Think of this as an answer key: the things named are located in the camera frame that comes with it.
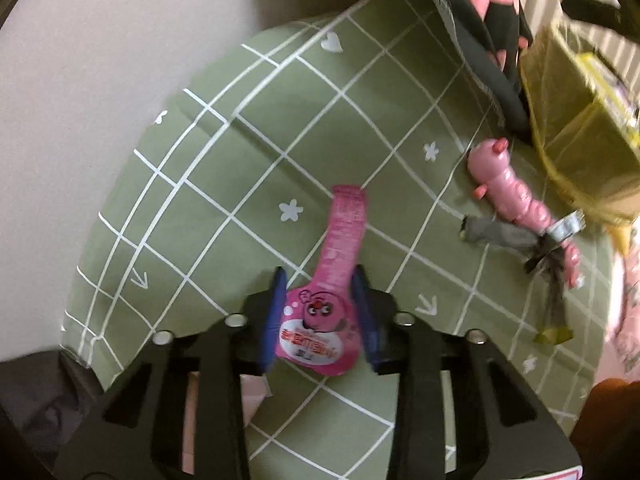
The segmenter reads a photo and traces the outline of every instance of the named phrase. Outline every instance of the green checkered fabric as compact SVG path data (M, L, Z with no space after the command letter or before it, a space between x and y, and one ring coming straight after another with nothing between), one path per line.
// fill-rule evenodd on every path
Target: green checkered fabric
M300 286L332 185L355 184L369 197L360 263L373 286L438 330L485 330L571 431L602 351L611 250L595 229L577 238L575 338L534 344L545 280L524 274L520 254L458 239L465 214L493 212L471 198L464 156L502 135L497 121L431 0L362 0L259 34L172 98L126 163L79 264L63 346L108 386L155 330L203 331L274 267ZM518 176L567 213L532 149L511 147ZM364 362L329 379L277 362L269 380L246 430L253 478L385 477L396 378ZM446 415L453 468L448 401Z

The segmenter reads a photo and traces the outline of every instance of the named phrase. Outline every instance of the silver screw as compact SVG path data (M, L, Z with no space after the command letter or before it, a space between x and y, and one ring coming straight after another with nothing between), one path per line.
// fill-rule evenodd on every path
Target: silver screw
M486 334L482 330L473 328L466 333L466 340L474 345L483 345L486 343Z
M161 330L160 332L156 332L154 334L154 344L158 346L168 345L171 341L174 340L174 334L169 332L168 330Z
M398 312L394 316L394 323L399 326L411 326L415 323L415 317L408 312Z
M244 314L231 314L226 316L225 324L231 328L238 328L239 326L245 326L249 318Z

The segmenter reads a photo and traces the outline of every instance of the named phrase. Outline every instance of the black and pink fabric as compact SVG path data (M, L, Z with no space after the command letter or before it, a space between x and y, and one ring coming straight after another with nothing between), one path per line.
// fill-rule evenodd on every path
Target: black and pink fabric
M498 101L506 126L526 139L530 135L529 118L520 100L520 76L517 70L520 51L532 41L520 0L434 0L442 8L444 1L453 15L441 12L452 40L478 79Z

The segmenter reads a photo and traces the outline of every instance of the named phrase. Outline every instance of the white surface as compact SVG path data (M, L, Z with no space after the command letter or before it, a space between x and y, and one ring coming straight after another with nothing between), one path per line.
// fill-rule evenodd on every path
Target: white surface
M0 29L0 359L58 343L89 228L164 99L259 30L354 1L18 1Z

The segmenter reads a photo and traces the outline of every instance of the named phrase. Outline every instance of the white arrow print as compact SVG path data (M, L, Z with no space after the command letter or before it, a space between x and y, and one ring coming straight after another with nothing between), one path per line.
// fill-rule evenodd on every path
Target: white arrow print
M420 302L422 303L424 308L422 308L421 306L417 306L417 307L415 307L415 311L416 312L420 312L422 314L426 314L427 316L437 316L437 314L438 314L438 298L433 296L431 298L431 303L429 303L429 301L427 301L427 299L423 295L418 296L418 299L420 300Z
M136 275L136 279L134 280L132 278L131 282L134 285L139 286L140 288L149 288L149 282L148 282L148 280L146 278L146 272L143 273L145 275L145 279L143 281L142 278L140 278L140 275L138 274L138 271L136 269L131 269L131 270L133 270L133 273Z

